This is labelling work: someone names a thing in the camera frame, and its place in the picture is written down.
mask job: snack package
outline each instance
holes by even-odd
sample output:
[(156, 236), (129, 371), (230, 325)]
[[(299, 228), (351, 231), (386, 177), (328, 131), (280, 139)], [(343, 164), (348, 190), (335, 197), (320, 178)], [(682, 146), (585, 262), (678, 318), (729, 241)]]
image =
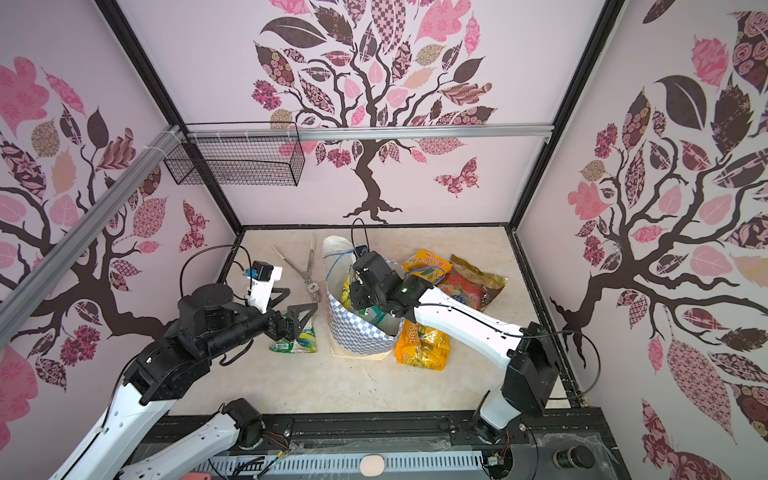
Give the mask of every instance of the snack package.
[(402, 326), (402, 335), (395, 345), (397, 363), (439, 372), (445, 368), (450, 353), (451, 344), (447, 335), (410, 320)]
[(427, 269), (420, 272), (414, 272), (413, 275), (420, 276), (432, 285), (448, 275), (448, 272), (451, 271), (451, 267), (452, 265), (450, 263), (427, 250), (419, 250), (413, 257), (407, 259), (402, 264), (402, 268), (406, 273), (412, 272), (413, 270)]
[(507, 279), (492, 273), (484, 273), (466, 260), (451, 255), (453, 268), (438, 288), (461, 303), (482, 312), (502, 291)]

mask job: leaf decal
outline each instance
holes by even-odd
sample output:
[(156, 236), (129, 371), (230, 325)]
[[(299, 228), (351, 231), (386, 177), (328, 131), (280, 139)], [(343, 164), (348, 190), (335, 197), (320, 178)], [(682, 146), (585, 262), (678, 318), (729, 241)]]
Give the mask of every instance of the leaf decal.
[(659, 259), (659, 263), (656, 265), (656, 273), (659, 275), (669, 273), (678, 268), (686, 258), (688, 258), (688, 255), (681, 257), (680, 255), (668, 253)]
[(659, 210), (667, 215), (674, 215), (680, 209), (683, 200), (683, 191), (680, 185), (675, 185), (661, 196), (659, 199)]
[(133, 266), (131, 262), (127, 260), (115, 260), (110, 267), (114, 268), (122, 276), (133, 276), (141, 273), (141, 270)]
[(648, 13), (643, 18), (643, 23), (651, 23), (662, 16), (669, 7), (672, 6), (674, 0), (656, 0), (656, 2), (650, 7)]
[(67, 391), (67, 370), (59, 362), (38, 357), (35, 362), (35, 372), (43, 382), (60, 386), (65, 392)]
[(456, 83), (464, 83), (472, 79), (480, 68), (480, 62), (483, 58), (470, 58), (456, 68), (453, 72), (453, 81)]
[(670, 155), (659, 144), (650, 143), (650, 165), (656, 170), (667, 170), (672, 166)]
[(62, 195), (51, 206), (48, 212), (51, 222), (63, 227), (74, 227), (79, 220), (78, 208), (74, 205), (72, 197)]
[(704, 170), (712, 166), (702, 147), (683, 140), (683, 165), (688, 170)]
[(107, 146), (109, 143), (109, 130), (107, 130), (107, 124), (104, 123), (98, 108), (88, 117), (86, 127), (88, 129), (88, 138), (91, 139), (91, 143), (97, 150)]
[(419, 50), (419, 53), (416, 54), (415, 62), (422, 67), (431, 65), (435, 62), (435, 60), (437, 60), (437, 57), (440, 56), (443, 48), (445, 48), (444, 45), (438, 45), (435, 43), (426, 45), (425, 47), (422, 47), (421, 50)]
[(718, 340), (736, 351), (751, 352), (761, 348), (768, 341), (768, 335), (765, 330), (737, 328)]
[(589, 237), (589, 234), (592, 233), (592, 230), (594, 230), (597, 225), (597, 220), (589, 220), (587, 223), (581, 226), (581, 229), (579, 229), (578, 233), (576, 233), (576, 237)]
[(38, 157), (53, 157), (58, 153), (58, 131), (53, 126), (53, 119), (39, 124), (32, 131), (32, 148)]
[(707, 97), (701, 85), (683, 75), (664, 77), (661, 83), (667, 89), (667, 115), (676, 124), (701, 130), (707, 118)]
[(713, 182), (725, 188), (745, 187), (760, 178), (766, 165), (768, 165), (768, 148), (745, 155), (728, 165)]
[(673, 339), (667, 352), (667, 365), (680, 391), (733, 436), (725, 384), (707, 358), (692, 346)]
[(726, 241), (742, 248), (765, 248), (768, 245), (768, 215), (756, 215), (742, 223)]
[(306, 98), (312, 105), (318, 107), (320, 110), (327, 111), (330, 114), (334, 113), (333, 103), (324, 91), (320, 90), (315, 85), (304, 81), (303, 78), (300, 78), (299, 81), (301, 82), (301, 88), (303, 88)]
[(664, 348), (661, 346), (661, 338), (658, 335), (648, 344), (648, 359), (655, 372), (661, 370), (661, 363), (664, 361)]
[(131, 289), (128, 288), (128, 284), (125, 283), (125, 277), (123, 277), (117, 272), (114, 272), (113, 270), (109, 271), (109, 283), (112, 285), (113, 288), (115, 288), (120, 292), (131, 291)]
[(747, 382), (768, 383), (768, 373), (755, 363), (736, 353), (710, 353), (712, 363), (728, 375), (738, 377)]
[(432, 71), (435, 69), (432, 67), (424, 67), (411, 73), (406, 81), (402, 83), (405, 88), (415, 89), (423, 86), (432, 76)]
[(430, 155), (447, 154), (462, 145), (466, 145), (458, 138), (419, 138), (416, 143)]
[(45, 195), (45, 174), (38, 162), (22, 149), (16, 147), (0, 134), (0, 153), (8, 165), (11, 175), (30, 194), (40, 200)]
[(168, 197), (147, 198), (136, 210), (133, 223), (135, 236), (149, 238), (157, 233), (163, 226), (167, 199)]
[(98, 314), (98, 306), (91, 302), (90, 300), (83, 300), (81, 302), (77, 302), (74, 305), (75, 311), (77, 311), (80, 318), (85, 320), (86, 322), (95, 323), (96, 325), (101, 325), (101, 318)]
[(493, 85), (490, 83), (481, 87), (477, 84), (460, 84), (441, 90), (440, 93), (457, 105), (476, 104), (480, 101), (480, 95), (487, 94), (491, 88)]
[(750, 97), (731, 80), (733, 78), (729, 78), (728, 86), (720, 91), (720, 98), (715, 103), (714, 122), (710, 124), (712, 138), (723, 155), (741, 143), (752, 125)]
[(709, 245), (702, 245), (694, 250), (690, 259), (690, 268), (701, 276), (719, 276), (733, 271), (733, 266), (722, 253)]
[(411, 45), (406, 40), (400, 45), (395, 59), (392, 60), (392, 81), (404, 78), (409, 68), (411, 68)]
[(627, 168), (624, 176), (624, 187), (627, 189), (627, 208), (632, 208), (640, 200), (645, 188), (645, 162), (643, 162), (643, 148), (640, 147), (634, 155), (634, 159)]
[(645, 295), (640, 295), (629, 306), (629, 328), (632, 329), (637, 322), (645, 317), (646, 313), (648, 313), (648, 300)]
[(61, 129), (62, 134), (69, 139), (70, 142), (81, 147), (83, 144), (83, 137), (80, 135), (80, 128), (78, 122), (74, 121), (72, 114), (69, 113), (64, 105), (64, 113), (61, 114), (61, 120), (58, 121), (58, 126)]
[(711, 313), (707, 312), (703, 308), (692, 308), (686, 310), (683, 313), (683, 318), (692, 325), (699, 326), (703, 329), (710, 330), (727, 330), (726, 327), (720, 325), (715, 317)]
[(624, 126), (621, 128), (621, 141), (624, 142), (627, 152), (632, 150), (640, 141), (649, 120), (650, 103), (645, 98), (645, 89), (643, 89), (630, 105), (624, 119)]
[(315, 7), (315, 16), (318, 23), (326, 29), (328, 36), (344, 45), (352, 46), (352, 26), (347, 23), (344, 17), (332, 8)]
[(373, 58), (373, 55), (376, 54), (376, 49), (379, 47), (379, 42), (376, 40), (376, 37), (373, 36), (373, 30), (371, 29), (371, 25), (368, 25), (368, 28), (366, 29), (366, 33), (362, 34), (362, 38), (360, 39), (360, 61), (365, 63), (371, 58)]
[(272, 31), (296, 48), (312, 48), (326, 42), (326, 38), (311, 23), (297, 17), (280, 17), (264, 25), (261, 33)]
[(458, 45), (456, 45), (453, 48), (449, 48), (445, 51), (445, 54), (442, 56), (442, 70), (448, 71), (453, 66), (454, 63), (456, 63), (456, 59), (458, 58), (458, 53), (462, 50), (462, 42), (460, 41)]

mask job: butterfly decal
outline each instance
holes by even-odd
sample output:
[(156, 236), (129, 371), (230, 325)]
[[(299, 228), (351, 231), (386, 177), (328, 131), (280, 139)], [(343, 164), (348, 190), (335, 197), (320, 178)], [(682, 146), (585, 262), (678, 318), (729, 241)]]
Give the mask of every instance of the butterfly decal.
[(183, 252), (191, 248), (205, 246), (205, 236), (202, 230), (205, 230), (205, 224), (210, 220), (205, 220), (203, 214), (196, 214), (194, 208), (186, 200), (184, 200), (184, 216), (187, 218), (187, 223), (190, 224), (190, 229), (181, 238), (179, 251)]
[(475, 171), (478, 169), (477, 157), (472, 158), (462, 168), (462, 172), (458, 177), (454, 175), (439, 175), (435, 177), (435, 181), (441, 185), (448, 187), (448, 192), (454, 194), (458, 198), (458, 193), (464, 190), (464, 187), (477, 187), (478, 176)]

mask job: pink wall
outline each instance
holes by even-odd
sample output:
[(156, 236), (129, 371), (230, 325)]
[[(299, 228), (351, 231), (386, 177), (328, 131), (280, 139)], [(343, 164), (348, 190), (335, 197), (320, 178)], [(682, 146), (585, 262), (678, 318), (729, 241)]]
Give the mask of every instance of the pink wall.
[(765, 2), (630, 2), (521, 226), (633, 478), (766, 476), (767, 58)]
[[(165, 122), (92, 2), (11, 2), (0, 14), (5, 297)], [(4, 477), (47, 478), (64, 461), (121, 367), (176, 317), (181, 264), (233, 237), (205, 188), (178, 187), (162, 165), (113, 221), (0, 353)], [(222, 259), (192, 263), (189, 291)]]

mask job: pink leaf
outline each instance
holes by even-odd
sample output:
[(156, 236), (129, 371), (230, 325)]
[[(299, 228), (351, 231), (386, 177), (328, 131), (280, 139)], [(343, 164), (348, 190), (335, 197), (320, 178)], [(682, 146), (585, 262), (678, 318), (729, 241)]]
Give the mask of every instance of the pink leaf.
[(386, 100), (393, 108), (397, 108), (406, 101), (408, 91), (405, 88), (396, 88), (386, 95)]
[(648, 359), (650, 364), (657, 372), (661, 369), (661, 363), (664, 360), (664, 348), (661, 346), (661, 339), (658, 335), (650, 341), (648, 345)]
[(723, 195), (722, 197), (715, 197), (712, 200), (707, 201), (699, 209), (699, 217), (704, 220), (707, 225), (717, 225), (730, 210), (730, 200), (733, 195)]
[(78, 208), (69, 195), (63, 195), (53, 203), (48, 217), (57, 225), (74, 227), (78, 223)]
[(659, 210), (668, 215), (674, 215), (680, 209), (680, 202), (683, 200), (683, 192), (680, 191), (680, 185), (675, 185), (661, 197), (659, 200)]
[(709, 245), (702, 245), (694, 250), (690, 259), (690, 268), (702, 276), (718, 276), (733, 271), (733, 266), (722, 253)]
[(15, 223), (24, 218), (27, 214), (27, 207), (13, 197), (0, 195), (0, 220), (8, 223)]
[(136, 248), (142, 253), (152, 253), (160, 246), (158, 242), (146, 241), (139, 243)]
[(346, 78), (344, 80), (344, 95), (347, 98), (355, 99), (358, 95), (360, 95), (360, 87), (358, 87), (357, 83), (354, 81)]
[(692, 346), (673, 339), (667, 364), (680, 391), (733, 437), (725, 384), (707, 358)]
[(8, 242), (0, 242), (0, 268), (8, 268), (16, 261), (16, 247)]

